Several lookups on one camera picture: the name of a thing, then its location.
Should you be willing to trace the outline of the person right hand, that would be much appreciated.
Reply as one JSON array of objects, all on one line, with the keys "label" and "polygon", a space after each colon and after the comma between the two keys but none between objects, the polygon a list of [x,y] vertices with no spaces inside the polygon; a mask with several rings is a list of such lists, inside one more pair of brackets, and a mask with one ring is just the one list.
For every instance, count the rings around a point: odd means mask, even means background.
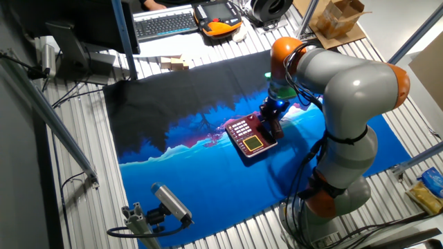
[{"label": "person right hand", "polygon": [[167,7],[159,4],[157,2],[155,2],[155,0],[145,0],[143,2],[143,5],[149,10],[149,11],[154,11],[154,10],[164,10]]}]

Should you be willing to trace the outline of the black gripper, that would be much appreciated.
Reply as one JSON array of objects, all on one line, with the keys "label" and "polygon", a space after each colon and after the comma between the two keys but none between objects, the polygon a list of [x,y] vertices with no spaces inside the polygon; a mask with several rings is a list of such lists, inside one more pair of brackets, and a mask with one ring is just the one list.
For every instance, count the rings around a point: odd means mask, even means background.
[{"label": "black gripper", "polygon": [[286,122],[289,120],[288,112],[290,102],[288,100],[274,100],[267,97],[261,104],[260,120],[262,122],[268,122],[272,118],[279,118],[280,122]]}]

